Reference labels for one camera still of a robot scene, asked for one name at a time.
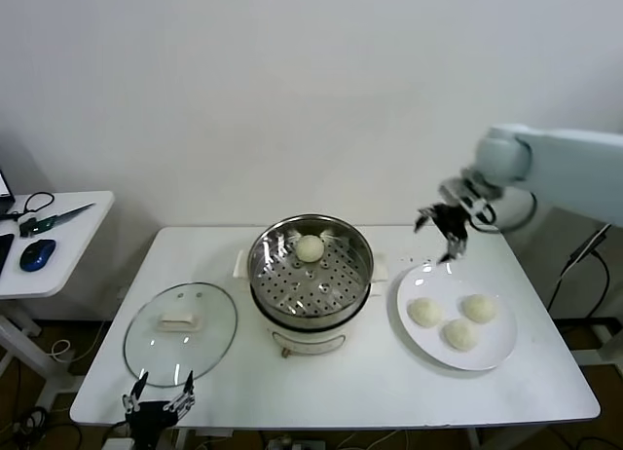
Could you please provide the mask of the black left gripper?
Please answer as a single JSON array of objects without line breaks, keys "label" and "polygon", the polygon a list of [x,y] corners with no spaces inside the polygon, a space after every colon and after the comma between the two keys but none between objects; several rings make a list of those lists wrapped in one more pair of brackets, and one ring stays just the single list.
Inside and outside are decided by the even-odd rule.
[{"label": "black left gripper", "polygon": [[140,396],[147,385],[148,372],[142,370],[129,394],[122,396],[130,437],[137,450],[154,450],[163,431],[178,423],[177,414],[187,414],[195,404],[194,372],[190,371],[183,391],[173,400],[145,401]]}]

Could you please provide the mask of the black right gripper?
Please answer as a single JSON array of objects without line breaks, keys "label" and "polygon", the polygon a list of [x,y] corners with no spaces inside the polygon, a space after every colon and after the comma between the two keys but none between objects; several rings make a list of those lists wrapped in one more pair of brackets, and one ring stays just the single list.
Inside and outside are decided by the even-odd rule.
[{"label": "black right gripper", "polygon": [[417,233],[430,220],[433,220],[442,235],[446,238],[446,252],[438,259],[438,264],[450,263],[461,258],[467,245],[467,230],[470,215],[461,206],[435,204],[419,209],[415,220],[414,232]]}]

